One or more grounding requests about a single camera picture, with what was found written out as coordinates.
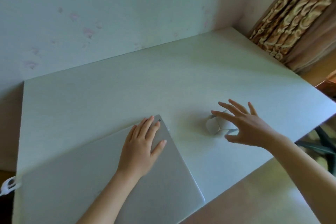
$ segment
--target white object under hand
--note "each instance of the white object under hand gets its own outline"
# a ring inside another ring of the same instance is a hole
[[[225,110],[225,113],[232,114],[229,110]],[[206,128],[210,134],[216,135],[220,130],[232,130],[238,129],[232,122],[229,122],[219,116],[214,116],[206,123]]]

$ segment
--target white table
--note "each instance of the white table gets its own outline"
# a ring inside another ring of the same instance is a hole
[[[292,141],[336,113],[333,101],[228,28],[26,81],[17,176],[160,114],[209,202],[271,158],[207,133],[210,110],[229,98],[251,101]],[[14,223],[19,216],[20,190]]]

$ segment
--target person's right hand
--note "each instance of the person's right hand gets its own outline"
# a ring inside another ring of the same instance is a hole
[[[231,99],[229,99],[229,103],[231,103],[231,105],[218,102],[220,106],[228,109],[234,116],[220,111],[211,111],[213,115],[232,122],[239,129],[239,133],[236,136],[225,135],[225,138],[229,142],[258,146],[267,149],[275,141],[284,138],[283,135],[276,132],[258,117],[257,112],[250,102],[248,102],[250,112],[248,112],[241,104],[238,104]]]

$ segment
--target tiled floor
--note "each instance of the tiled floor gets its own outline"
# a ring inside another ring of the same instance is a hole
[[[336,133],[323,126],[329,136]],[[315,132],[308,135],[316,137]],[[324,159],[317,160],[326,168]],[[319,224],[285,170],[271,159],[182,224]]]

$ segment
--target forearm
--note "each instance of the forearm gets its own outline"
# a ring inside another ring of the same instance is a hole
[[[336,223],[336,179],[288,138],[268,147],[322,224]]]
[[[114,223],[136,183],[136,179],[123,173],[116,173],[77,224]]]

